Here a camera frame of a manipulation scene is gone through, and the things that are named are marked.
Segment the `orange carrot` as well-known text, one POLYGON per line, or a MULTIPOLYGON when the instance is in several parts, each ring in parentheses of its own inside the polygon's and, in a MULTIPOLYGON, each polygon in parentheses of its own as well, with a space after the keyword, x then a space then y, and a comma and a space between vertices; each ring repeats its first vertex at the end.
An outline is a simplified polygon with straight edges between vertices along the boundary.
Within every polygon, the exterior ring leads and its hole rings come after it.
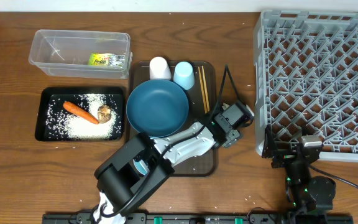
POLYGON ((79 106, 77 106, 69 101, 64 102, 63 107, 68 112, 70 112, 76 116, 79 116, 79 117, 89 121, 90 123, 99 124, 99 121, 93 115, 91 115, 84 109, 80 108, 79 106))

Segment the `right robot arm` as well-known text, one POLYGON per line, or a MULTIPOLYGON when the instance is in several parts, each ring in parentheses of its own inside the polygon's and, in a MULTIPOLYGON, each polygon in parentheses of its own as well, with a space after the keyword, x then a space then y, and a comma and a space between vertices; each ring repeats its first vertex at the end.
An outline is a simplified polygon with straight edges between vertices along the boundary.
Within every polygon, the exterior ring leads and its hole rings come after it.
POLYGON ((271 127, 265 128, 263 158, 271 158, 272 168, 286 173, 286 195, 293 208, 277 216, 275 223, 327 223, 326 212, 333 209, 336 183, 329 177, 312 176, 311 163, 319 159, 322 140, 302 132, 300 142, 293 149, 280 149, 271 127))

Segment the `brown food scrap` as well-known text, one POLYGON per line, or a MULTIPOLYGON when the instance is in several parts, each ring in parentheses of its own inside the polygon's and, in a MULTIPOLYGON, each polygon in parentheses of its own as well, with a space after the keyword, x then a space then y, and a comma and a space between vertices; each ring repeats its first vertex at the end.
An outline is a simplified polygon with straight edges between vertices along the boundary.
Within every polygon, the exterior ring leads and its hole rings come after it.
POLYGON ((99 124, 107 123, 111 119, 111 107, 108 105, 101 105, 98 108, 99 124))

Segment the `green snack wrapper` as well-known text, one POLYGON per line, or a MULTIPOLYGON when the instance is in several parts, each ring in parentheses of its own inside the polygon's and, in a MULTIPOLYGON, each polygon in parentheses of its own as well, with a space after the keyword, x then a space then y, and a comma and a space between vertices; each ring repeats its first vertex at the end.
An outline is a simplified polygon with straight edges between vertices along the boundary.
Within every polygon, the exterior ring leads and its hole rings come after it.
POLYGON ((125 62, 124 55, 116 54, 91 54, 88 65, 122 67, 125 62))

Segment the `white rice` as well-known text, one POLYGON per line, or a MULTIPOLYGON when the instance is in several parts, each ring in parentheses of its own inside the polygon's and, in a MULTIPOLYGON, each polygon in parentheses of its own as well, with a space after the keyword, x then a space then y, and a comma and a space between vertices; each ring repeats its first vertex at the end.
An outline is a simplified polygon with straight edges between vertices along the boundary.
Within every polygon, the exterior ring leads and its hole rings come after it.
POLYGON ((123 96, 120 94, 64 94, 52 95, 47 103, 43 121, 46 141, 112 141, 122 136, 123 96), (104 124, 93 124, 64 109, 69 101, 98 120, 101 105, 111 107, 111 119, 104 124))

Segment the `light blue bowl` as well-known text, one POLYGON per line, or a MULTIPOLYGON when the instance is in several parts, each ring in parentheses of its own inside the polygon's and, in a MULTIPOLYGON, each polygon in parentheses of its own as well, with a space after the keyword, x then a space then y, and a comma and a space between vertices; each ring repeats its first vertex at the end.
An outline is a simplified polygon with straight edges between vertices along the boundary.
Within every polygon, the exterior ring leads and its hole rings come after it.
POLYGON ((134 166, 142 175, 146 175, 149 172, 148 165, 142 159, 139 161, 134 160, 134 166))

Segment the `white tissue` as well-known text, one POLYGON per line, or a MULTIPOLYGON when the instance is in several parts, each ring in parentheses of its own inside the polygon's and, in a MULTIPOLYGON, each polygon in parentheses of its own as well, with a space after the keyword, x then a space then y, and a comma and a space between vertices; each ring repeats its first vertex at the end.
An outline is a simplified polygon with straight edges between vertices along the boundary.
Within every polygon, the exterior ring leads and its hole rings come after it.
POLYGON ((247 110, 249 111, 249 113, 252 115, 252 117, 254 117, 254 112, 251 110, 251 108, 249 107, 249 105, 246 105, 247 110))

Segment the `dark blue plate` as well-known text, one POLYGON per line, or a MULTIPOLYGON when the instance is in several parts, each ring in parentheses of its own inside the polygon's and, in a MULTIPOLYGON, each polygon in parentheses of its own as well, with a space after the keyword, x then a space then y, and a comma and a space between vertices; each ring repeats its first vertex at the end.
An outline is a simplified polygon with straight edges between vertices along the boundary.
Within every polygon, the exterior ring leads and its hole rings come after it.
POLYGON ((126 115, 139 133, 164 137, 178 131, 189 113, 185 91, 168 80, 149 80, 135 87, 129 95, 126 115))

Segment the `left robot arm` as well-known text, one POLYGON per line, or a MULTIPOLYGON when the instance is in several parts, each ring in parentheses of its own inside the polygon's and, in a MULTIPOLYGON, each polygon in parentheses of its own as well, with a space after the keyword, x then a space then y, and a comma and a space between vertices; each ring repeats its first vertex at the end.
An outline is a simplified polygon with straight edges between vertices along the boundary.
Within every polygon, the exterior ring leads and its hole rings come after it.
POLYGON ((224 110, 215 108, 188 129, 164 138, 135 135, 95 171, 100 194, 94 223, 124 223, 175 170, 174 167, 211 149, 229 147, 242 136, 254 113, 240 101, 224 110))

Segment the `wooden chopstick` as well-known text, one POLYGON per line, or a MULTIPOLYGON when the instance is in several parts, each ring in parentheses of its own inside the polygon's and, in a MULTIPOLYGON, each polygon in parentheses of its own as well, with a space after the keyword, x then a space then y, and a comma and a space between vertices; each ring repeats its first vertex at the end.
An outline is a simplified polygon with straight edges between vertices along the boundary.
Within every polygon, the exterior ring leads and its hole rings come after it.
POLYGON ((205 75, 204 66, 201 66, 200 73, 201 73, 202 81, 203 81, 204 99, 205 99, 206 113, 207 113, 210 111, 210 105, 209 105, 208 88, 206 85, 206 75, 205 75))
POLYGON ((204 93, 204 85, 203 85, 203 79, 202 79, 202 76, 201 76, 200 67, 198 67, 198 75, 199 75, 199 80, 200 80, 201 95, 202 95, 202 98, 203 98, 204 113, 206 114, 208 112, 208 109, 207 109, 207 105, 206 105, 206 97, 205 97, 205 93, 204 93))

